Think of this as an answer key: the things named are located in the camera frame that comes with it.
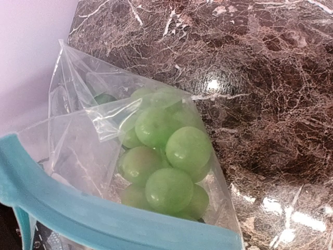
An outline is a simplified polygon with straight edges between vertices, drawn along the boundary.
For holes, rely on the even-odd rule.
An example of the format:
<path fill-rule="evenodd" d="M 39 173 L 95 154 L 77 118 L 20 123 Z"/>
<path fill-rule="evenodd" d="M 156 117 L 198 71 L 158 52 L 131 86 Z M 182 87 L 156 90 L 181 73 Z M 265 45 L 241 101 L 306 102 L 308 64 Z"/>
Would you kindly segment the bunch of green grapes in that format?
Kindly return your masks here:
<path fill-rule="evenodd" d="M 120 193 L 121 203 L 202 219 L 210 199 L 200 182 L 211 169 L 213 149 L 193 102 L 168 87 L 142 87 L 131 100 L 139 110 L 122 125 L 125 152 L 118 171 L 129 185 Z"/>

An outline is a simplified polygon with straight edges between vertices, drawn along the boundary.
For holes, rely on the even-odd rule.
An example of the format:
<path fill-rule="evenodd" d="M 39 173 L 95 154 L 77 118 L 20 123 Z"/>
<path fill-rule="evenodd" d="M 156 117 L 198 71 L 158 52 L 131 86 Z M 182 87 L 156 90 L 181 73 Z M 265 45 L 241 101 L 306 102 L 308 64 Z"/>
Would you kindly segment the clear zip top bag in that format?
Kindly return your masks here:
<path fill-rule="evenodd" d="M 244 249 L 212 144 L 212 166 L 200 182 L 210 199 L 202 219 L 120 201 L 129 185 L 118 171 L 122 125 L 139 110 L 131 94 L 165 87 L 193 102 L 185 91 L 62 44 L 48 118 L 1 138 L 1 203 L 14 211 L 23 249 Z"/>

